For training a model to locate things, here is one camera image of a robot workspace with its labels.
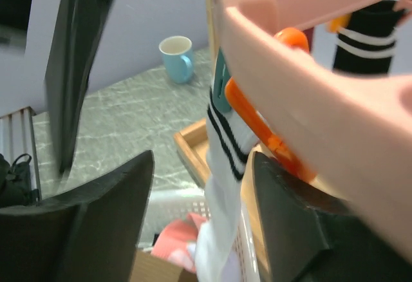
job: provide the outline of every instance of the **mug handle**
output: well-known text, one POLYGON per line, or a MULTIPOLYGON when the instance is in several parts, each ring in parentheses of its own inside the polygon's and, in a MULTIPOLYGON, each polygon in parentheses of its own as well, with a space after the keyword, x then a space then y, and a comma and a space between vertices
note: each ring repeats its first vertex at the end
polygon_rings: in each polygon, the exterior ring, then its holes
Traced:
POLYGON ((186 65, 186 70, 185 70, 185 76, 184 76, 184 81, 188 81, 190 77, 193 74, 193 63, 192 60, 190 60, 186 55, 181 55, 180 58, 183 60, 183 62, 186 65))

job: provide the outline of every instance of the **brown cardboard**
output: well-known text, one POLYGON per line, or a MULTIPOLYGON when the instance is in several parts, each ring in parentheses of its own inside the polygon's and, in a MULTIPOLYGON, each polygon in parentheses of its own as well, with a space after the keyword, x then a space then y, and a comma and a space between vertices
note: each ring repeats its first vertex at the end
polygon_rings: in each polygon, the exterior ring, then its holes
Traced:
POLYGON ((196 274, 149 253, 136 252, 129 282, 198 282, 196 274))

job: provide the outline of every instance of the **laundry basket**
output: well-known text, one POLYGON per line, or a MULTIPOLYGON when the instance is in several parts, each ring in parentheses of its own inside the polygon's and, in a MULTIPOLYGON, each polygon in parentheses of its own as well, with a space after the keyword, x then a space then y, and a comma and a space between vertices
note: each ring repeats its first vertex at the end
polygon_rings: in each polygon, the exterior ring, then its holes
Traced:
MULTIPOLYGON (((150 247, 155 234, 159 234, 173 220, 185 218, 189 212, 210 218, 203 190, 183 189, 152 192, 138 247, 150 247)), ((242 281, 260 282, 252 230, 248 213, 243 203, 234 250, 241 262, 242 281)))

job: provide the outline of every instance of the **striped sock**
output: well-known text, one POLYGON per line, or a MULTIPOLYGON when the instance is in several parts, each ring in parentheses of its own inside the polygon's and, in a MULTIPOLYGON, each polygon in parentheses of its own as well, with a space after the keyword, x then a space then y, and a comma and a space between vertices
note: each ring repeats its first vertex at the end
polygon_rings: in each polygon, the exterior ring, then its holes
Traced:
POLYGON ((201 226, 194 260, 200 282, 220 282, 238 231, 241 180, 258 138, 235 111, 221 114, 216 109, 212 90, 206 125, 211 176, 205 197, 211 220, 201 226))
POLYGON ((395 53, 395 27, 405 10, 393 11, 395 1, 383 0, 352 13, 338 34, 333 69, 343 73, 388 74, 395 53))

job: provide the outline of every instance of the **mug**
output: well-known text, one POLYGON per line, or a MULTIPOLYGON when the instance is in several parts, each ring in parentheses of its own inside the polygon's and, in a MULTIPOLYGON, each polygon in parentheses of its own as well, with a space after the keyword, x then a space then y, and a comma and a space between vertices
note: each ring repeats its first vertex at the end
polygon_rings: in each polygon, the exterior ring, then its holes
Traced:
POLYGON ((159 44, 167 74, 177 84, 184 84, 193 76, 192 41, 184 36, 172 36, 159 44))

